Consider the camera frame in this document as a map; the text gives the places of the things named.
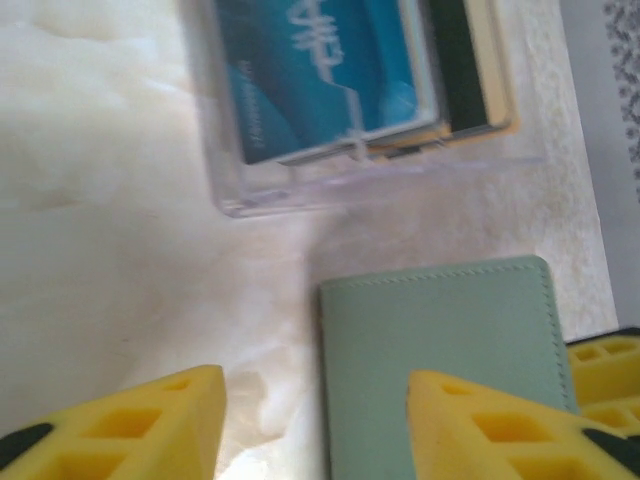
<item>mint green wallet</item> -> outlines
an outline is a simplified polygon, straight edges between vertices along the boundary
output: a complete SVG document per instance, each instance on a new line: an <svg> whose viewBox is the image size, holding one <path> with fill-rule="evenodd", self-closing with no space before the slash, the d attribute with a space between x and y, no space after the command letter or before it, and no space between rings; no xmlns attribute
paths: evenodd
<svg viewBox="0 0 640 480"><path fill-rule="evenodd" d="M409 372L438 370L577 411L549 267L538 257L321 286L333 480L415 479Z"/></svg>

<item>stitched edge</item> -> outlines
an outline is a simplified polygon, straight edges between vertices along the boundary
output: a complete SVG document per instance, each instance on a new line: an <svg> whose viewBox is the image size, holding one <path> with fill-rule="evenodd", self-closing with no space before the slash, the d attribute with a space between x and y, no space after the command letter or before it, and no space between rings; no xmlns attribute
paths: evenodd
<svg viewBox="0 0 640 480"><path fill-rule="evenodd" d="M547 271L539 267L537 265L508 265L504 267L490 267L490 268L472 268L468 270L457 270L451 272L439 272L439 273L431 273L431 274L421 274L421 275L409 275L405 277L397 277L397 278L381 278L377 280L361 280L350 283L338 283L329 284L323 287L323 290L334 290L334 289L347 289L347 288L357 288L357 287L374 287L374 286L384 286L384 285L395 285L399 283L411 283L411 282L422 282L426 280L441 280L444 278L460 278L460 277L473 277L478 275L488 275L495 273L510 273L510 272L522 272L525 270L537 270L538 272L538 280L540 281L540 285L542 286L542 295L544 297L544 304L547 307L547 325L551 329L551 343L553 344L554 353L556 355L556 365L557 365L557 373L558 379L560 381L562 400L566 410L571 410L570 401L569 401L569 393L567 388L567 378L564 372L564 368L562 365L562 360L560 358L560 345L564 345L563 341L559 338L559 330L560 326L555 321L554 316L554 308L553 308L553 295L551 293L551 285L550 282L547 282Z"/></svg>

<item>white marble surface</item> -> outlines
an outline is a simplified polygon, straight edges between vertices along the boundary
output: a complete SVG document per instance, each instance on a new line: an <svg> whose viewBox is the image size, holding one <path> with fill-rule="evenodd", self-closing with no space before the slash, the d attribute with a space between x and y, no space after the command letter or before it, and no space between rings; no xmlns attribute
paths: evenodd
<svg viewBox="0 0 640 480"><path fill-rule="evenodd" d="M317 281L536 253L567 337L614 327L559 9L522 3L547 164L232 221L209 200L174 1L0 2L0 431L219 363L218 478L320 479Z"/></svg>

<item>card logo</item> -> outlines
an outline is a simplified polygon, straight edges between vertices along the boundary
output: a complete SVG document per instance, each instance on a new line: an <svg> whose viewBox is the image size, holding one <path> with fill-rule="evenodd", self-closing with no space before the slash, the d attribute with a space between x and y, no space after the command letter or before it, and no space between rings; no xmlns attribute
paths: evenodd
<svg viewBox="0 0 640 480"><path fill-rule="evenodd" d="M332 68L344 61L344 52L340 44L340 36L336 19L323 15L321 3L325 0L298 0L287 11L292 25L303 28L293 35L293 46L296 50L309 50L311 61L318 68L320 78L333 82Z"/></svg>

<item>blue card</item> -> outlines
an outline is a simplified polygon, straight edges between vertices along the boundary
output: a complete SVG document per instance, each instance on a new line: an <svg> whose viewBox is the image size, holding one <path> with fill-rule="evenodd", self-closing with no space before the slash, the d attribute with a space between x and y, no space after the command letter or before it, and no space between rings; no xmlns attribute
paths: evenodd
<svg viewBox="0 0 640 480"><path fill-rule="evenodd" d="M416 117L398 0L213 1L246 163Z"/></svg>

